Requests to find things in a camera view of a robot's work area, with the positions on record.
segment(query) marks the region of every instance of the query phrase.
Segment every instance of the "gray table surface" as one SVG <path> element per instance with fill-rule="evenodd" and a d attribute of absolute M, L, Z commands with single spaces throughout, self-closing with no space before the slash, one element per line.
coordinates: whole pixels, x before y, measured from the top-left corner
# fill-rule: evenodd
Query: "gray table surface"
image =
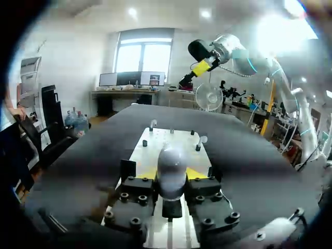
<path fill-rule="evenodd" d="M 129 159 L 152 119 L 158 127 L 195 130 L 212 165 L 223 173 L 222 188 L 241 213 L 242 230 L 289 217 L 297 207 L 310 219 L 317 211 L 315 193 L 298 172 L 259 134 L 231 115 L 162 106 L 134 105 L 92 129 L 73 144 L 35 183 L 25 209 L 40 229 L 36 215 L 48 208 L 67 228 L 107 198 L 99 186 L 115 186 L 121 159 Z"/>

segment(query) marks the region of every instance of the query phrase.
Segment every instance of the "office chair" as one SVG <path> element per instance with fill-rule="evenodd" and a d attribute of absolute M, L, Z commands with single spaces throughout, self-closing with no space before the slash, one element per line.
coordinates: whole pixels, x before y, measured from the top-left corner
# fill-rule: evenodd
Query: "office chair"
<path fill-rule="evenodd" d="M 54 126 L 59 126 L 57 122 L 52 123 L 48 127 L 39 131 L 35 128 L 32 121 L 25 117 L 25 120 L 22 121 L 19 115 L 15 115 L 14 119 L 25 131 L 28 138 L 30 138 L 33 145 L 36 147 L 39 155 L 39 163 L 42 168 L 49 167 L 57 158 L 64 153 L 76 140 L 72 137 L 66 136 L 56 144 L 48 145 L 44 150 L 42 150 L 42 134 L 45 131 L 48 131 Z"/>

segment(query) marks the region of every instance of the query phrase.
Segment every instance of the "ceiling light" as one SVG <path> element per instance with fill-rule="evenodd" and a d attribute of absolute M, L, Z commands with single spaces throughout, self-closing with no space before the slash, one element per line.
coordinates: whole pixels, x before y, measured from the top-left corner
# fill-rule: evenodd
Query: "ceiling light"
<path fill-rule="evenodd" d="M 328 97 L 330 97 L 332 99 L 332 92 L 326 90 L 326 94 Z"/>
<path fill-rule="evenodd" d="M 298 0 L 284 0 L 285 9 L 294 17 L 304 16 L 305 9 Z"/>
<path fill-rule="evenodd" d="M 208 11 L 208 10 L 202 10 L 201 11 L 201 17 L 204 17 L 204 18 L 211 18 L 211 12 Z"/>
<path fill-rule="evenodd" d="M 130 9 L 128 9 L 128 14 L 131 15 L 131 16 L 136 16 L 137 11 L 134 8 L 130 8 Z"/>

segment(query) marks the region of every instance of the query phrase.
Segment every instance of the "window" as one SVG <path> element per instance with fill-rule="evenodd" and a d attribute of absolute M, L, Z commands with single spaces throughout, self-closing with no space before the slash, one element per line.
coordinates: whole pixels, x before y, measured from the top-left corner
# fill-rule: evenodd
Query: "window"
<path fill-rule="evenodd" d="M 132 72 L 139 70 L 141 45 L 123 46 L 119 48 L 116 72 Z"/>
<path fill-rule="evenodd" d="M 171 38 L 135 38 L 120 41 L 116 73 L 146 71 L 165 72 L 171 57 Z"/>

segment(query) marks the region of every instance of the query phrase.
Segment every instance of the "computer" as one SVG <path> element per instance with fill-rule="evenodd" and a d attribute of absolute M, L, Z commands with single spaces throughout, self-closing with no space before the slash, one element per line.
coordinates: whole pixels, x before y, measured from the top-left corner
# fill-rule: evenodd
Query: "computer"
<path fill-rule="evenodd" d="M 141 84 L 142 72 L 123 72 L 118 73 L 117 86 L 136 85 L 136 81 Z"/>

